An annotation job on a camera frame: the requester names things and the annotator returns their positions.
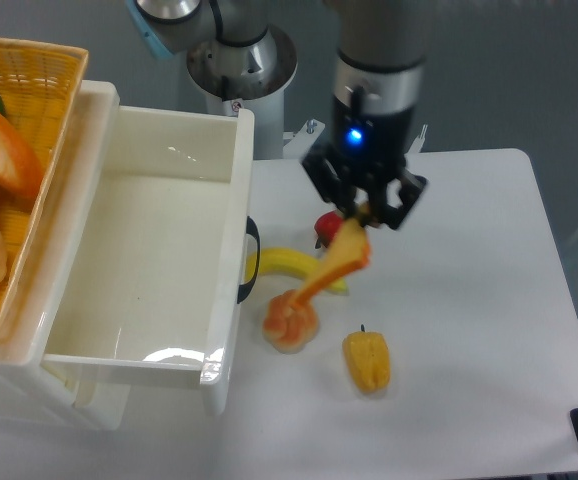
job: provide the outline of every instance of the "toy banana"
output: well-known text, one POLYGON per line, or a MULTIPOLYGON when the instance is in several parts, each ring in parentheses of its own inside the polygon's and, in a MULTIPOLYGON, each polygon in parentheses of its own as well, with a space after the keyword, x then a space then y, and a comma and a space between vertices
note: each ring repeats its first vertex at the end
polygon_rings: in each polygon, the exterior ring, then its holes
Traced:
MULTIPOLYGON (((251 254, 247 258, 245 278, 253 275, 256 265, 256 255, 251 254)), ((260 251, 260 265, 258 275, 282 274, 291 277, 305 279, 319 265, 319 260, 311 255, 294 250, 292 248, 274 247, 263 248, 260 251)), ((349 293, 347 282, 338 279, 331 283, 325 290, 338 295, 349 293)))

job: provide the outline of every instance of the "yellow bell pepper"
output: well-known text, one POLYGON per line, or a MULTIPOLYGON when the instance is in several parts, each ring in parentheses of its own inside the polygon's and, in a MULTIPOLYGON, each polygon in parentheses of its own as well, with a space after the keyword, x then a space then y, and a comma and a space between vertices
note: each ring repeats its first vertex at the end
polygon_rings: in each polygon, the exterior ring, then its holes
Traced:
POLYGON ((391 378, 389 347, 378 332, 354 332, 343 340, 342 351, 356 386, 364 393, 385 388, 391 378))

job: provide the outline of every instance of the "wicker basket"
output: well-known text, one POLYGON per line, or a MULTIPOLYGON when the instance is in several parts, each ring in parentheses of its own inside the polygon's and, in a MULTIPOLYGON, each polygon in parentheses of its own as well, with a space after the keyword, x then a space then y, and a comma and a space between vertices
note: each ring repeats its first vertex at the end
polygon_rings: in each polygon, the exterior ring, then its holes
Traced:
POLYGON ((45 167, 33 203, 0 188, 0 231, 9 272, 0 284, 0 327, 15 298, 87 60, 88 52, 80 48, 0 38, 0 95, 7 118, 45 167))

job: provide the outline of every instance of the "blue light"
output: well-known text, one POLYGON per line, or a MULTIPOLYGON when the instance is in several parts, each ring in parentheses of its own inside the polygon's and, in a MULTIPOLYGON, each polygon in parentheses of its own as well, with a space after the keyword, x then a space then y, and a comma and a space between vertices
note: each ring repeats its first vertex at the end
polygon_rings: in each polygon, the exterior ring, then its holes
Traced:
POLYGON ((358 147, 362 144, 362 132, 352 128, 347 132, 347 143, 353 147, 358 147))

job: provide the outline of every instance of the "black handle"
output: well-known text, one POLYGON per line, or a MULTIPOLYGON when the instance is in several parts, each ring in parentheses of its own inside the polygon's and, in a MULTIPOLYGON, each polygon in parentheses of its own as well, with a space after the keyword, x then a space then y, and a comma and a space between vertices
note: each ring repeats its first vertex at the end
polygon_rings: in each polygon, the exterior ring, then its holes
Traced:
POLYGON ((247 235, 251 235, 256 241, 256 268, 253 271, 253 276, 247 283, 243 283, 238 287, 238 303, 244 302, 251 293, 251 290, 253 290, 253 286, 258 278, 258 267, 260 266, 260 234, 258 233, 256 222, 254 222, 251 217, 247 217, 246 233, 247 235))

